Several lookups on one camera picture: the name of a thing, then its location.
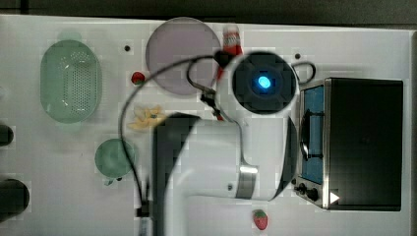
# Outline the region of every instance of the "pink object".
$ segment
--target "pink object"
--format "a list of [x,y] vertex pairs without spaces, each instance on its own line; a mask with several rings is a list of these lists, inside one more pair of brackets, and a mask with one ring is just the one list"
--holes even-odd
[[[159,26],[151,35],[147,45],[147,65],[154,73],[158,69],[181,59],[198,55],[213,55],[220,49],[220,41],[206,24],[192,18],[175,18]],[[194,82],[211,87],[216,63],[204,60],[191,71]],[[197,89],[186,79],[188,64],[178,66],[155,78],[164,89],[180,95],[194,94]]]

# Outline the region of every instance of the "black microwave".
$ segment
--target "black microwave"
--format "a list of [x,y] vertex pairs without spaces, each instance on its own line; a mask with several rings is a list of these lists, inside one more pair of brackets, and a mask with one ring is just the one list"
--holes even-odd
[[402,81],[300,87],[296,194],[324,209],[401,208]]

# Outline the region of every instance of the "mint green strainer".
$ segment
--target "mint green strainer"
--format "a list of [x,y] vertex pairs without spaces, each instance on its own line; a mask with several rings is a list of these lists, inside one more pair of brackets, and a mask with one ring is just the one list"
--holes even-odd
[[[129,156],[126,156],[122,142]],[[132,166],[127,158],[132,158],[132,161],[136,163],[135,149],[120,139],[108,140],[98,147],[94,160],[97,169],[107,177],[104,185],[110,185],[114,179],[120,180],[131,171]]]
[[49,47],[40,65],[40,101],[52,119],[81,122],[92,115],[100,97],[100,65],[87,46],[63,40]]

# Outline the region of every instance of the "green cup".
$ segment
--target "green cup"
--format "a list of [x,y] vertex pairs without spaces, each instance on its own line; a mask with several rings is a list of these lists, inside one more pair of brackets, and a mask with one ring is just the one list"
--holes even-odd
[[[135,150],[128,143],[124,142],[126,150],[136,164]],[[112,139],[102,143],[95,152],[95,166],[107,177],[104,185],[109,186],[113,181],[121,180],[132,167],[123,151],[122,141],[120,139]]]

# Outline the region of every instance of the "round plate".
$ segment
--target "round plate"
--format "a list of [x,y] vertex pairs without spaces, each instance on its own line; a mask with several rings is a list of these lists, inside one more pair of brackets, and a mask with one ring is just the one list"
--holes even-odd
[[[134,149],[126,142],[124,143],[129,156],[133,157],[136,163]],[[103,175],[114,179],[124,176],[132,169],[120,139],[108,140],[98,147],[95,152],[95,165]]]
[[[220,41],[206,24],[192,18],[175,18],[156,29],[147,45],[147,65],[151,73],[181,59],[198,55],[212,55],[220,49]],[[186,78],[187,64],[176,67],[155,78],[164,89],[179,95],[194,94]],[[194,82],[211,87],[217,69],[212,60],[204,60],[193,67]]]

